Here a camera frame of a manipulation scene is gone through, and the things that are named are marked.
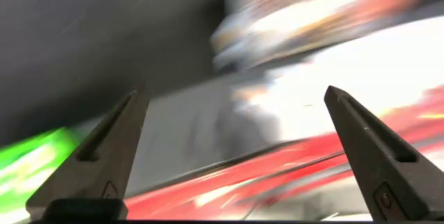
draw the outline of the green object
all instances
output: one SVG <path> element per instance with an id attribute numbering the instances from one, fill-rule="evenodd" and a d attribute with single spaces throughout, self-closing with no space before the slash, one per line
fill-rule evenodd
<path id="1" fill-rule="evenodd" d="M 18 215 L 26 214 L 26 201 L 77 145 L 77 138 L 61 128 L 0 150 L 1 223 L 19 221 Z"/>

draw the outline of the gray surface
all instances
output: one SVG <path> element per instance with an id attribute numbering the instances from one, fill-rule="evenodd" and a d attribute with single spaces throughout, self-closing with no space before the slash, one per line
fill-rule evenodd
<path id="1" fill-rule="evenodd" d="M 232 113 L 230 100 L 232 85 L 261 78 L 266 68 L 227 75 L 153 99 L 126 195 L 270 145 L 257 123 Z M 99 121 L 92 119 L 73 129 L 84 137 Z"/>

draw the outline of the dark ceiling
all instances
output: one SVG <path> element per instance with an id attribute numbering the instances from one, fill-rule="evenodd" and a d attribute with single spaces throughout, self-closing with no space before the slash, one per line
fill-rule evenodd
<path id="1" fill-rule="evenodd" d="M 0 146 L 214 76 L 223 0 L 0 0 Z"/>

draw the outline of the screw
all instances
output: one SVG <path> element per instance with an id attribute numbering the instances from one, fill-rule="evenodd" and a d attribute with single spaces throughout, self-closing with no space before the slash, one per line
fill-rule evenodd
<path id="1" fill-rule="evenodd" d="M 386 207 L 386 208 L 390 208 L 390 206 L 391 206 L 391 201 L 390 201 L 389 196 L 388 196 L 386 193 L 383 193 L 383 194 L 382 194 L 381 201 L 382 201 L 382 204 L 383 204 L 384 207 Z"/>

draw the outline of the red surface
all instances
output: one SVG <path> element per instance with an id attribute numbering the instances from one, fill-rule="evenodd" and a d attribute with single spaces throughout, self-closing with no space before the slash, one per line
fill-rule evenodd
<path id="1" fill-rule="evenodd" d="M 441 133 L 444 134 L 444 118 L 427 119 L 421 117 L 425 114 L 444 114 L 444 87 L 428 91 L 419 104 L 396 109 L 389 115 L 382 117 L 382 119 L 408 142 L 415 143 L 435 137 Z M 444 142 L 422 147 L 420 150 L 424 152 L 426 150 L 440 150 L 442 148 L 444 148 Z M 241 204 L 239 203 L 240 200 L 256 196 L 261 192 L 292 182 L 298 178 L 345 164 L 347 157 L 341 155 L 285 175 L 233 189 L 204 205 L 197 205 L 195 199 L 203 193 L 306 164 L 341 150 L 342 146 L 336 133 L 313 137 L 307 141 L 281 148 L 273 153 L 256 157 L 247 162 L 204 175 L 200 178 L 129 198 L 126 200 L 129 208 L 128 218 L 218 219 L 227 218 L 227 216 L 241 216 L 252 207 L 252 203 L 248 201 Z M 263 204 L 268 204 L 268 201 L 293 196 L 302 191 L 310 190 L 351 175 L 352 172 L 333 175 L 303 187 L 298 187 L 273 199 L 266 199 Z"/>

